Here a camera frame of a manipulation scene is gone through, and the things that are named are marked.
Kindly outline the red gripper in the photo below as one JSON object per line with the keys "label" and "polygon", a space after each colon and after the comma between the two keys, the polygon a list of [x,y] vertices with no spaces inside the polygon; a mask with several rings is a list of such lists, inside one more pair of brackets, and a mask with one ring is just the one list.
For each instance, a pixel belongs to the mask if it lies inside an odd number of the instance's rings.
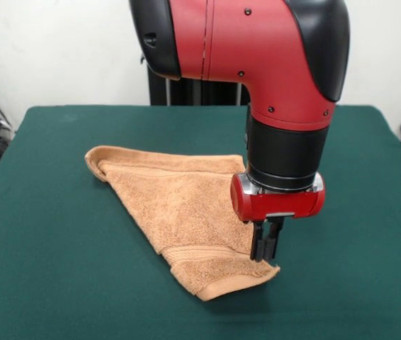
{"label": "red gripper", "polygon": [[[324,205],[325,193],[324,180],[319,173],[306,191],[292,193],[266,191],[253,184],[245,173],[235,174],[230,184],[233,210],[241,221],[253,222],[250,259],[255,262],[275,259],[284,217],[318,214]],[[267,219],[270,228],[264,240],[262,221]]]}

